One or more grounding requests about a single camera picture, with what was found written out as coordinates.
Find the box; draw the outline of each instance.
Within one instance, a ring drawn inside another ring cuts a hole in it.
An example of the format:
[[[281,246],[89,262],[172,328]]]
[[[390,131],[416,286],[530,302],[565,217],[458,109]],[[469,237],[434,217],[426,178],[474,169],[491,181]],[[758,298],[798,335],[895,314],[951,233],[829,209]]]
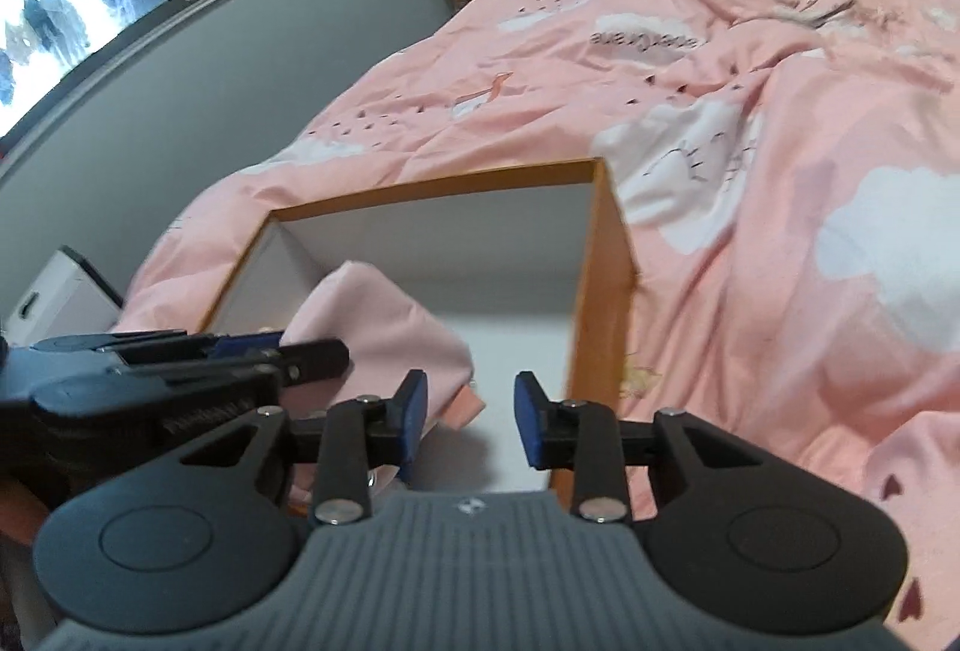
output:
[[[109,331],[123,299],[88,260],[66,245],[56,251],[3,323],[12,346],[64,334]]]
[[[466,173],[275,210],[203,327],[283,328],[347,260],[376,266],[472,351],[487,409],[460,432],[435,429],[425,438],[415,488],[545,487],[514,424],[519,371],[534,371],[555,400],[616,409],[637,270],[601,159]],[[556,470],[549,485],[568,501],[569,472]]]

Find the pink bedspread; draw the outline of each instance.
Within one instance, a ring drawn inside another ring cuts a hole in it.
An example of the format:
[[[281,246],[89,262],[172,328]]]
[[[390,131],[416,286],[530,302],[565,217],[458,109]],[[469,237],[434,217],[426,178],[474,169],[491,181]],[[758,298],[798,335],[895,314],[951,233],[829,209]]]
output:
[[[157,244],[196,327],[266,210],[606,157],[643,272],[622,413],[685,407],[880,503],[891,625],[960,632],[960,0],[477,0]],[[651,512],[642,474],[635,510]]]

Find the bed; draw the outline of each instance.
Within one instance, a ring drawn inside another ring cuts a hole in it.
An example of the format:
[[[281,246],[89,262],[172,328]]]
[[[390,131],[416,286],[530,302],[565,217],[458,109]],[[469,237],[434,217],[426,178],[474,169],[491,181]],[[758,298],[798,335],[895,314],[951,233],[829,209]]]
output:
[[[198,328],[264,214],[599,156],[642,281],[621,416],[683,407],[860,493],[960,632],[960,0],[475,0],[200,195],[123,329]],[[634,510],[650,515],[644,475]]]

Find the black garment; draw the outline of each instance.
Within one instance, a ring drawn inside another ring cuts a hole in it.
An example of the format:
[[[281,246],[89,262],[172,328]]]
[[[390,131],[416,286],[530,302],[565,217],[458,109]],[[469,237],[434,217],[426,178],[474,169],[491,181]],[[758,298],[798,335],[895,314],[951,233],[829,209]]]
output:
[[[10,63],[7,51],[0,50],[0,103],[3,106],[10,106],[13,103],[14,87],[16,82],[13,80],[13,64]]]
[[[23,0],[23,17],[37,32],[37,36],[40,36],[40,47],[49,52],[54,46],[54,40],[61,35],[50,15],[38,0]]]

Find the cloud face print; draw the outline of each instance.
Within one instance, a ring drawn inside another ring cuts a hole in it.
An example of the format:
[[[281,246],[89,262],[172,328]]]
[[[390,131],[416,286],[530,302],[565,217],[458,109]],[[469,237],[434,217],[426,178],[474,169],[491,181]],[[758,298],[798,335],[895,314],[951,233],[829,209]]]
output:
[[[873,169],[827,216],[816,259],[830,280],[872,275],[877,301],[911,343],[960,350],[960,175]]]

